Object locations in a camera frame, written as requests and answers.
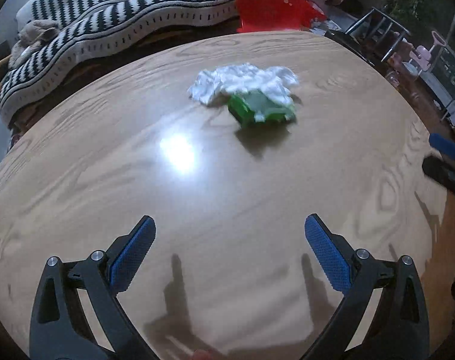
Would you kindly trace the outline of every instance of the red plastic chair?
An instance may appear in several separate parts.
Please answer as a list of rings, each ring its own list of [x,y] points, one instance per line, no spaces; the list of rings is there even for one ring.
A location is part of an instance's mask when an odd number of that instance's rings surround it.
[[[237,0],[238,32],[300,30],[306,5],[305,0]]]
[[[311,22],[316,21],[325,21],[327,16],[323,11],[316,5],[314,1],[305,0],[305,10],[303,16],[303,26],[310,28]]]

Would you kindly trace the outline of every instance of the wood grain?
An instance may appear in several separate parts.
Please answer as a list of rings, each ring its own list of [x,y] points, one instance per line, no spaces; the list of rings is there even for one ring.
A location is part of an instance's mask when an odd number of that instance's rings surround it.
[[[200,70],[243,62],[298,74],[297,123],[240,131],[225,107],[188,99]],[[306,216],[377,258],[410,254],[422,273],[425,213],[442,221],[446,200],[421,171],[427,137],[378,73],[311,33],[229,35],[133,62],[65,100],[1,163],[0,320],[27,350],[46,259],[84,259],[147,214],[157,239],[119,300],[164,359],[183,358],[176,342],[299,358],[341,300]]]

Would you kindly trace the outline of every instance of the black and white blanket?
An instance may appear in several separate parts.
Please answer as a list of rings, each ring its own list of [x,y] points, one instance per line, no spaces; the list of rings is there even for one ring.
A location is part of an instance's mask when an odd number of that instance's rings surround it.
[[[78,63],[113,55],[170,25],[209,26],[237,15],[235,0],[30,0],[17,14],[20,27],[53,19],[61,33],[8,72],[0,93],[0,114],[9,124],[15,112],[56,88]]]

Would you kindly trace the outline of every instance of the white tissue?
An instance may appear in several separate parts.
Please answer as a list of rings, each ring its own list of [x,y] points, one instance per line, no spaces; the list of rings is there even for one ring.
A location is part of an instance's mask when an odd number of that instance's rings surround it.
[[[287,107],[293,105],[288,88],[294,85],[299,85],[298,77],[286,67],[272,66],[262,70],[252,64],[239,64],[200,71],[188,94],[204,105],[213,105],[225,102],[226,97],[234,93],[258,90],[273,102]]]

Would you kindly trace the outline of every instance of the sofa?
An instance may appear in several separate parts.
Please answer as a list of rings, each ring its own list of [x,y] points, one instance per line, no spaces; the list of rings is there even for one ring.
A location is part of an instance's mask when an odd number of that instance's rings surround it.
[[[159,38],[160,33],[164,34],[160,39],[171,34],[179,37],[189,28],[216,27],[237,15],[236,0],[30,0],[16,15],[18,28],[31,20],[52,19],[61,31],[0,80],[1,118],[7,126],[27,130],[32,125],[28,119],[44,103],[49,103],[42,111],[45,114],[65,98],[48,100],[52,93],[59,93],[56,90],[65,86],[66,80],[73,83],[72,74],[77,67],[83,66],[79,73],[82,76],[89,66],[86,63],[110,59],[133,45],[145,43],[147,50],[135,52],[135,57],[127,59],[130,62],[159,51],[152,47],[154,41],[145,42],[150,37]]]

